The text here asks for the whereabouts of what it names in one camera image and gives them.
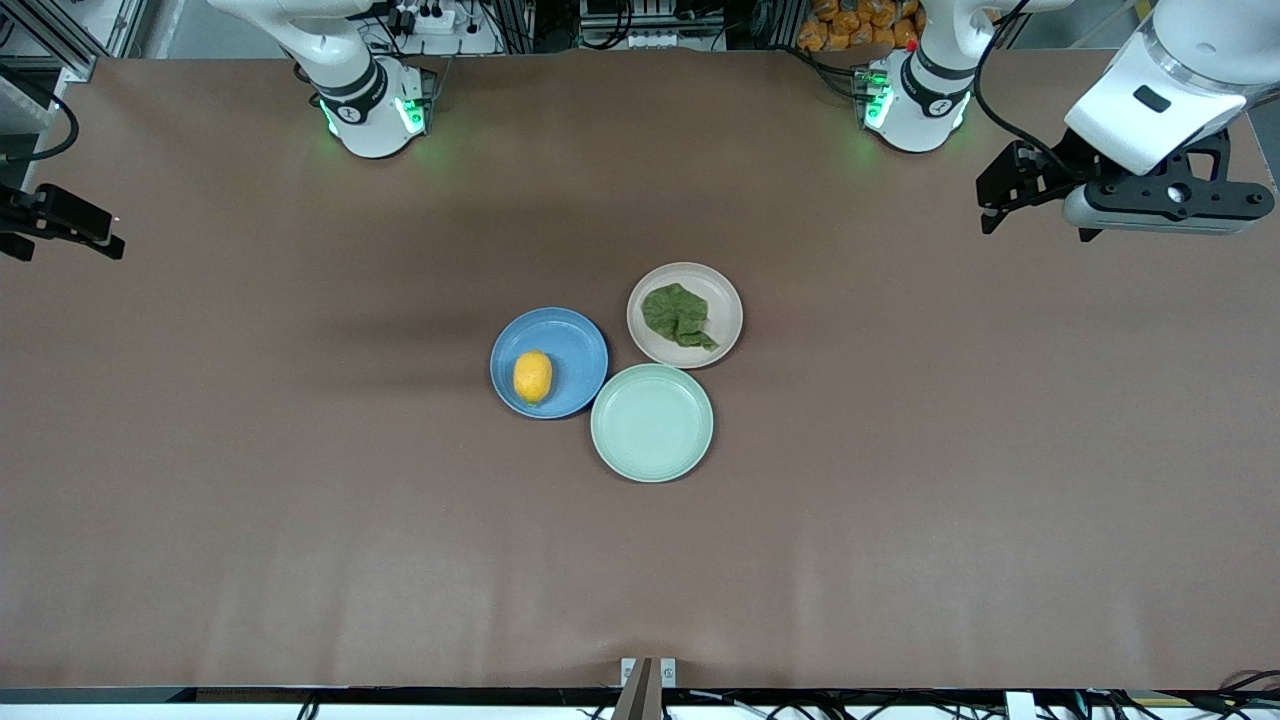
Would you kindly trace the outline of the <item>green lettuce leaf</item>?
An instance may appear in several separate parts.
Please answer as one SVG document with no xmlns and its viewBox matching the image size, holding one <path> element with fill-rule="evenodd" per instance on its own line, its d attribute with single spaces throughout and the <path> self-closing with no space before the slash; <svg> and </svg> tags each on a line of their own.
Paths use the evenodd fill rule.
<svg viewBox="0 0 1280 720">
<path fill-rule="evenodd" d="M 707 333 L 708 301 L 680 283 L 666 284 L 646 293 L 641 301 L 641 314 L 650 331 L 678 347 L 707 351 L 719 347 Z"/>
</svg>

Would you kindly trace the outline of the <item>yellow lemon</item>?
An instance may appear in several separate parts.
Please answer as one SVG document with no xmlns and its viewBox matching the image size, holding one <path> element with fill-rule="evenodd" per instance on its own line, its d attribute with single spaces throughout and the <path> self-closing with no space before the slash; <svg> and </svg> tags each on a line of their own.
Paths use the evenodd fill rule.
<svg viewBox="0 0 1280 720">
<path fill-rule="evenodd" d="M 512 368 L 512 387 L 526 405 L 538 405 L 550 393 L 556 370 L 550 357 L 534 348 L 521 354 Z"/>
</svg>

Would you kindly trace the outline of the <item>bag of oranges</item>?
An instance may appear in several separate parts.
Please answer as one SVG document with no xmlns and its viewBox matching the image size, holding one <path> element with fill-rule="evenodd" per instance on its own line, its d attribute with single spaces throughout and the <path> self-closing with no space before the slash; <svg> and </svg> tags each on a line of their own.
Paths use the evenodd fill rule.
<svg viewBox="0 0 1280 720">
<path fill-rule="evenodd" d="M 806 0 L 796 46 L 809 53 L 870 44 L 913 50 L 925 22 L 919 0 Z"/>
</svg>

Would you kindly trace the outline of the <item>beige plate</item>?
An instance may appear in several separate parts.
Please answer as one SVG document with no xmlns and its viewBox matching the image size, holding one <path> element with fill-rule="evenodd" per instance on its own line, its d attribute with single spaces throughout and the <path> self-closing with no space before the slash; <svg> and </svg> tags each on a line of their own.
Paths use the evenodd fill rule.
<svg viewBox="0 0 1280 720">
<path fill-rule="evenodd" d="M 641 301 L 653 290 L 680 283 L 709 304 L 707 333 L 719 343 L 713 351 L 684 348 L 650 331 L 641 314 Z M 628 332 L 649 359 L 680 369 L 709 366 L 724 359 L 744 327 L 744 305 L 727 277 L 699 263 L 671 263 L 649 272 L 634 287 L 626 307 Z"/>
</svg>

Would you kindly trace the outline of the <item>white power strip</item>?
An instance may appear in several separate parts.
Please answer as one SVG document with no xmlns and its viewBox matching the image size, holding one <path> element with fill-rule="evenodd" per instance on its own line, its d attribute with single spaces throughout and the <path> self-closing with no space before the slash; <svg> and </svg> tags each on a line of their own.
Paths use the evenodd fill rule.
<svg viewBox="0 0 1280 720">
<path fill-rule="evenodd" d="M 387 0 L 380 20 L 396 37 L 447 36 L 466 26 L 453 0 Z"/>
</svg>

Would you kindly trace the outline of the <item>light green plate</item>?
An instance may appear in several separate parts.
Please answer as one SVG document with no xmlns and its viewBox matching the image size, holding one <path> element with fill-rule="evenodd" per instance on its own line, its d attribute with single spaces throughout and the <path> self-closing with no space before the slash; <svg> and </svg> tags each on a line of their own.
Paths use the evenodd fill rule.
<svg viewBox="0 0 1280 720">
<path fill-rule="evenodd" d="M 660 484 L 689 474 L 716 433 L 710 396 L 686 372 L 649 363 L 609 378 L 590 413 L 600 460 L 637 483 Z"/>
</svg>

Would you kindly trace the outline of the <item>blue plate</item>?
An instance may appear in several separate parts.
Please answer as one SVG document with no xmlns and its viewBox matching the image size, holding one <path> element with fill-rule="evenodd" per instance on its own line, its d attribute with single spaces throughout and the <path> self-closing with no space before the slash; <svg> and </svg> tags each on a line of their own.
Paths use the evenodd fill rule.
<svg viewBox="0 0 1280 720">
<path fill-rule="evenodd" d="M 538 405 L 522 402 L 512 387 L 516 357 L 529 350 L 547 354 L 556 370 L 549 396 Z M 552 420 L 585 409 L 605 382 L 609 352 L 603 333 L 585 315 L 566 307 L 538 307 L 515 318 L 498 334 L 489 363 L 497 396 L 511 410 Z"/>
</svg>

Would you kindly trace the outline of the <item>aluminium frame profile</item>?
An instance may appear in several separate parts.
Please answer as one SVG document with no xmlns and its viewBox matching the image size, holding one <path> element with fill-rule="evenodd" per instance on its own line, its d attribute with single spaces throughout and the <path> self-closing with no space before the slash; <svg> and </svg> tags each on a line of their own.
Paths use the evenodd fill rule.
<svg viewBox="0 0 1280 720">
<path fill-rule="evenodd" d="M 0 0 L 0 63 L 87 79 L 102 58 L 140 53 L 161 0 Z"/>
</svg>

